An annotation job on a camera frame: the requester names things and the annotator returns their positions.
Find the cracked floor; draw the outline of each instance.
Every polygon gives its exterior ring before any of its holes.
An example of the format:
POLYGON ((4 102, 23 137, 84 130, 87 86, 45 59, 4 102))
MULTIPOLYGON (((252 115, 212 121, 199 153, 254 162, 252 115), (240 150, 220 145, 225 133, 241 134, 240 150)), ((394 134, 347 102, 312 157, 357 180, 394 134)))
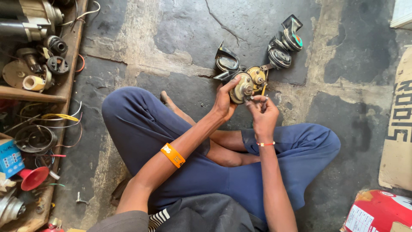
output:
MULTIPOLYGON (((389 28, 394 0, 99 3, 101 12, 84 28, 80 52, 86 66, 76 77, 71 102, 72 111, 83 103, 83 138, 63 150, 66 187, 56 188, 54 196, 52 214, 63 220, 63 228, 88 229, 114 213, 110 194, 127 171, 101 117, 110 92, 139 86, 159 96, 166 90, 198 121, 214 103, 218 83, 210 77, 221 41, 242 64, 267 64, 267 44, 290 14, 304 24, 298 31, 304 49, 293 54, 289 69, 269 72, 268 94, 281 110, 278 125, 318 123, 342 144, 306 189, 306 205, 296 212, 299 230, 337 231, 357 191, 383 189, 377 179, 395 71, 404 46, 412 44, 412 31, 389 28), (77 192, 90 206, 75 203, 77 192)), ((222 129, 250 127, 250 114, 240 106, 222 129)), ((76 142, 78 133, 69 128, 65 143, 76 142)))

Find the blue box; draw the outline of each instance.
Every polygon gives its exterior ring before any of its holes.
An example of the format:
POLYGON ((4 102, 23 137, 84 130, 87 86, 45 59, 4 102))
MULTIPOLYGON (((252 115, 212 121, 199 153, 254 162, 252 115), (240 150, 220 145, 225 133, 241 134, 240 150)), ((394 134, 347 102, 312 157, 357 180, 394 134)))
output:
POLYGON ((0 145, 0 172, 6 174, 6 179, 14 176, 24 168, 20 150, 10 140, 0 145))

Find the hand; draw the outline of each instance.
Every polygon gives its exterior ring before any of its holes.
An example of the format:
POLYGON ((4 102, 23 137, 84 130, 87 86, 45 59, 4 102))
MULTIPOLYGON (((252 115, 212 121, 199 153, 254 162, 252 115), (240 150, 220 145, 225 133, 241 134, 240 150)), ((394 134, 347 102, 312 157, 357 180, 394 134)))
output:
POLYGON ((279 110, 268 97, 258 95, 246 102, 246 107, 253 117, 253 129, 256 141, 261 143, 273 142, 273 131, 278 120, 279 110))
POLYGON ((213 112, 215 115, 220 116, 223 122, 226 122, 230 119, 237 107, 237 104, 230 101, 229 91, 236 87, 239 82, 240 75, 237 75, 226 85, 223 86, 222 84, 220 84, 218 87, 215 104, 213 105, 211 112, 213 112))

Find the knee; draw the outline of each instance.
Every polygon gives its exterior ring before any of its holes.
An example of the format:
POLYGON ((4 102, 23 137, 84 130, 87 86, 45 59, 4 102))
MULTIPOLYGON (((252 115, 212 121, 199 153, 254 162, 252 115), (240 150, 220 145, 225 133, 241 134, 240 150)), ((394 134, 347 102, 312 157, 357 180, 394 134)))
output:
POLYGON ((137 98, 143 98, 150 94, 147 90, 138 87, 122 87, 111 92, 102 103, 102 115, 103 119, 111 117, 130 104, 130 102, 136 102, 137 98))
POLYGON ((312 130, 315 130, 315 137, 320 139, 320 145, 325 147, 333 157, 337 155, 340 150, 340 140, 338 136, 333 132, 331 129, 319 125, 319 124, 311 124, 312 130))

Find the leg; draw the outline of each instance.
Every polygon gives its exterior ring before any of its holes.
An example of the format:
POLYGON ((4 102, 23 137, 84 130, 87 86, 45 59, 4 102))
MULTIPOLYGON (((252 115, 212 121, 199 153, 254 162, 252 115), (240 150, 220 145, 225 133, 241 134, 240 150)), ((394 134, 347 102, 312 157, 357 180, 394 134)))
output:
MULTIPOLYGON (((121 88, 107 96, 102 105, 102 115, 132 175, 165 143, 172 142, 191 127, 150 92, 136 87, 121 88)), ((225 193, 228 169, 206 158, 208 151, 207 140, 152 194, 151 207, 161 209, 187 196, 225 193)))
MULTIPOLYGON (((245 148, 259 154, 252 129, 242 130, 245 148)), ((335 158, 340 149, 338 137, 330 129, 303 123, 277 127, 275 150, 283 183, 294 210, 304 206, 308 184, 335 158)), ((229 195, 251 214, 265 220, 260 163, 229 168, 229 195)))
MULTIPOLYGON (((195 125, 196 122, 179 107, 177 107, 172 99, 166 94, 166 91, 160 93, 160 100, 175 114, 183 118, 190 125, 195 125)), ((206 157, 215 163, 224 167, 237 167, 256 163, 260 161, 260 157, 250 154, 242 154, 235 151, 246 152, 242 142, 241 131, 223 131, 217 130, 210 136, 211 148, 206 157)))

